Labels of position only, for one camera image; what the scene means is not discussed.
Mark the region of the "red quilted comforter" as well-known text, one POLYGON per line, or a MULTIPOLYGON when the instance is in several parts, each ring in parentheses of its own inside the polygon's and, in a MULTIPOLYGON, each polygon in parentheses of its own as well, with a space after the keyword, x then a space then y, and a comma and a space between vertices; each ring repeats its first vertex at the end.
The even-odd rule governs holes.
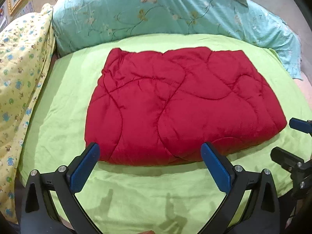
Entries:
POLYGON ((212 143, 229 155, 266 142, 287 121, 241 50, 110 51, 86 115, 85 142, 117 165, 201 161, 212 143))

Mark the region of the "light green bed sheet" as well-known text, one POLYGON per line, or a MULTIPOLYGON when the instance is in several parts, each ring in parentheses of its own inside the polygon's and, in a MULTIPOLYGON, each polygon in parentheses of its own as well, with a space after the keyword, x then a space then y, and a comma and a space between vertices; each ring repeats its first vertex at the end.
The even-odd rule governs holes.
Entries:
MULTIPOLYGON (((149 34, 85 48, 50 68, 32 112, 19 161, 20 180, 53 172, 85 149, 87 107, 113 48, 166 52, 208 47, 242 50, 276 94, 287 119, 311 119, 304 95, 272 48, 211 34, 149 34)), ((103 233, 196 233, 224 198, 202 162, 156 167, 96 164, 77 198, 103 233)))

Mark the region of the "yellow cartoon print blanket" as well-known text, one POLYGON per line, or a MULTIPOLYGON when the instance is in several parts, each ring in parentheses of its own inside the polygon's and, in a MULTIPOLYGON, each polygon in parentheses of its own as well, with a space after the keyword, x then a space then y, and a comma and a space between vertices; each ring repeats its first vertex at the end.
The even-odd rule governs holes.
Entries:
POLYGON ((52 5, 45 4, 1 32, 1 213, 13 223, 19 158, 56 43, 52 15, 52 5))

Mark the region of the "teal floral duvet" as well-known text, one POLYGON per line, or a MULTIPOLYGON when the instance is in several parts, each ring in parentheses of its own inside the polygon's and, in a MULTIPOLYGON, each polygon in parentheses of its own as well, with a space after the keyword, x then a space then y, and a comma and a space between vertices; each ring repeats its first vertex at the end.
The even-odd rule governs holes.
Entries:
POLYGON ((217 34, 273 49, 300 79, 301 45, 277 15, 246 0, 58 0, 52 25, 61 56, 130 36, 217 34))

